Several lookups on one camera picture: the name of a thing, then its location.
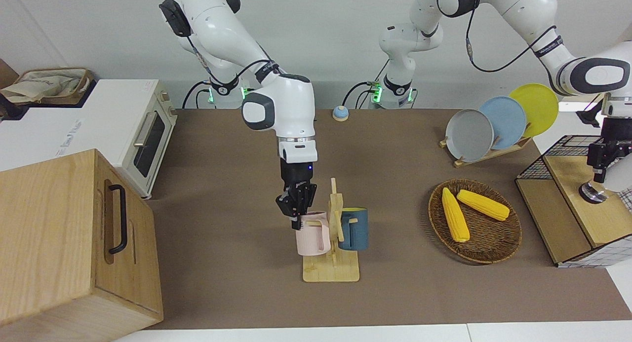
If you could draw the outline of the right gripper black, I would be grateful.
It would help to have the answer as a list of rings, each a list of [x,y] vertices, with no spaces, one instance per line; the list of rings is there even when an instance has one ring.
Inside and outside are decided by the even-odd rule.
[[[276,204],[282,214],[290,218],[292,229],[301,229],[300,217],[309,211],[317,190],[317,185],[311,183],[314,163],[289,163],[281,158],[280,173],[283,180],[283,193],[276,198]],[[300,189],[295,188],[296,184],[300,184]]]

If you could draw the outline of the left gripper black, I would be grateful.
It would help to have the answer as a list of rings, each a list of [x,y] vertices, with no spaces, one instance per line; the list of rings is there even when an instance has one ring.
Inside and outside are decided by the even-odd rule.
[[[587,165],[592,168],[593,180],[597,183],[605,182],[607,167],[610,166],[606,143],[612,142],[612,161],[620,160],[632,151],[632,118],[605,117],[601,128],[603,140],[589,144],[587,155]]]

